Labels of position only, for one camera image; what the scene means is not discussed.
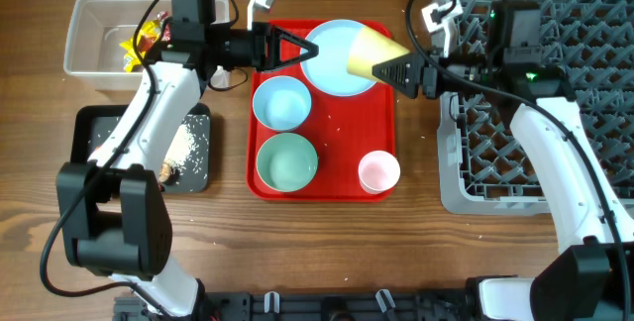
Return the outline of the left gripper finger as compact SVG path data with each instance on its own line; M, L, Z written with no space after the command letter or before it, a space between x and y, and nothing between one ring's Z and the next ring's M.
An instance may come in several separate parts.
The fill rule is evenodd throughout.
M313 58L317 54L317 47L304 48L304 53L300 53L299 55L293 56L289 59L283 59L281 57L281 49L272 49L268 53L268 57L266 59L266 70L276 71L289 66L293 66L295 64L302 63L310 58Z
M278 27L271 26L269 29L267 41L267 50L269 52L278 51L283 42L289 42L308 52L316 52L317 46L305 39L302 39L290 32Z

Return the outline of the red foil wrapper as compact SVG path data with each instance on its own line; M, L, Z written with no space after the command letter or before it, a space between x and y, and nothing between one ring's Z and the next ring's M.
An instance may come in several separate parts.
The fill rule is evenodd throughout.
M158 20L162 32L161 39L168 42L170 40L170 22L171 16L167 11L161 11L158 13Z

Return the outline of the light blue bowl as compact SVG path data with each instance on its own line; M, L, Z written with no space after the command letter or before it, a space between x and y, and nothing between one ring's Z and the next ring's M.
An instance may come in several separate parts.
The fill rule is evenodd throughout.
M276 132L298 128L310 114L312 97L299 79L281 75L267 79L256 89L252 110L257 120Z

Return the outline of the yellow plastic cup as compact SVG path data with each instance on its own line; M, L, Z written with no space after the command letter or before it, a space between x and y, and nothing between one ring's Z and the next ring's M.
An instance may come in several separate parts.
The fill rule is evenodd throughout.
M409 54L410 50L378 31L363 26L350 46L346 71L348 74L383 83L372 68L394 58Z

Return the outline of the yellow foil wrapper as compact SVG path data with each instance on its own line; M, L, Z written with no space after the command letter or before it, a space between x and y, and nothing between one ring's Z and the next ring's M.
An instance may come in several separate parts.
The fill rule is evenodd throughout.
M132 72L137 66L141 65L138 54L144 57L145 53L159 38L160 32L161 20L146 21L142 24L136 39L130 37L119 44L125 51L123 56L123 69L125 72Z

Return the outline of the white tissue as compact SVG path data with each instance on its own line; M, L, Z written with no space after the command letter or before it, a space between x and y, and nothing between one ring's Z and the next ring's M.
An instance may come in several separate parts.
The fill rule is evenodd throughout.
M231 72L218 65L210 84L214 88L228 88L231 84Z

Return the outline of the light blue plate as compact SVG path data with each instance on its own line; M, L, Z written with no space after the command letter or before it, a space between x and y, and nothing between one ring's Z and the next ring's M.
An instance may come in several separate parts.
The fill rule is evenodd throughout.
M347 72L350 48L364 26L353 20L331 20L318 25L306 36L319 52L300 67L315 88L332 96L351 97L374 86L374 81Z

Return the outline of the green bowl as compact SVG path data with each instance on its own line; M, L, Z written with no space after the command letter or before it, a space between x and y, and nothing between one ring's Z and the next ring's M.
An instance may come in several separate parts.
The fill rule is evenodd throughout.
M259 178L277 192L294 192L306 187L317 172L319 158L313 145L294 133L280 133L267 139L257 153Z

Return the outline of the pink plastic cup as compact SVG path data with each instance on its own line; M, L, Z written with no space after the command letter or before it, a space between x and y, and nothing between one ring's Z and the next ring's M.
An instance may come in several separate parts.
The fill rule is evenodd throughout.
M372 151L362 157L358 176L363 191L383 193L396 185L401 175L397 158L386 151Z

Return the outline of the white rice pile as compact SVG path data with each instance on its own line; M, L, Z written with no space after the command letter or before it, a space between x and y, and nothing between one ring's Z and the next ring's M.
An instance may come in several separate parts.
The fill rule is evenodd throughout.
M208 149L210 118L207 115L187 115L178 127L168 148L164 162L179 171L202 171L203 158Z

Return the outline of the brown food scrap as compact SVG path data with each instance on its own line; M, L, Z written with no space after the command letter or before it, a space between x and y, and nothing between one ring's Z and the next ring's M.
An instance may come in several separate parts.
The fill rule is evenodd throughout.
M176 167L168 162L164 162L161 166L158 182L164 185L172 185L175 184L179 177L179 171Z

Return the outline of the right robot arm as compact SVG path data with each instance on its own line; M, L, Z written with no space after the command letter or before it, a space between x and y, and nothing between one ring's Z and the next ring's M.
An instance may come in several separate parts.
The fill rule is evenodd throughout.
M558 257L533 278L477 278L475 313L491 320L629 320L633 220L590 146L564 71L541 61L540 7L496 1L489 20L485 55L435 58L386 41L370 66L374 78L408 97L483 94L538 178Z

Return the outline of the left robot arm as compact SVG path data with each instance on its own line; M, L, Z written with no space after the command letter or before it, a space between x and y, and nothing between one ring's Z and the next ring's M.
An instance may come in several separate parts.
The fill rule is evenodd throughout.
M215 0L171 0L157 40L139 54L140 86L117 126L86 160L70 160L56 177L62 239L70 264L134 291L163 320L214 320L219 312L203 283L171 255L172 225L159 188L169 146L218 68L258 72L287 67L283 43L300 59L319 50L269 23L220 23Z

